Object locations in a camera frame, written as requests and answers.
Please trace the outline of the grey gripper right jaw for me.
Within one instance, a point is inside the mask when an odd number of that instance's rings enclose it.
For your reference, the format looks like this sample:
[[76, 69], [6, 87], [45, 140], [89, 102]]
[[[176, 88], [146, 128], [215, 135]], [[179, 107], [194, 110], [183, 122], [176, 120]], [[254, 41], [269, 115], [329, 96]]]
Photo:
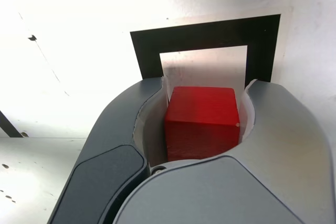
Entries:
[[165, 169], [138, 186], [115, 223], [335, 223], [327, 136], [278, 84], [254, 81], [247, 128], [226, 153]]

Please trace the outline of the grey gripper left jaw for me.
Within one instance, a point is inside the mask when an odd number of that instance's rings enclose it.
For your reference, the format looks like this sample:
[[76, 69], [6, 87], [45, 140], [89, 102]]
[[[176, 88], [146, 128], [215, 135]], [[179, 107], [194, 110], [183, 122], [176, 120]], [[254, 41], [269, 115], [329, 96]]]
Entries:
[[144, 79], [118, 95], [95, 122], [49, 223], [112, 223], [125, 199], [167, 162], [164, 78]]

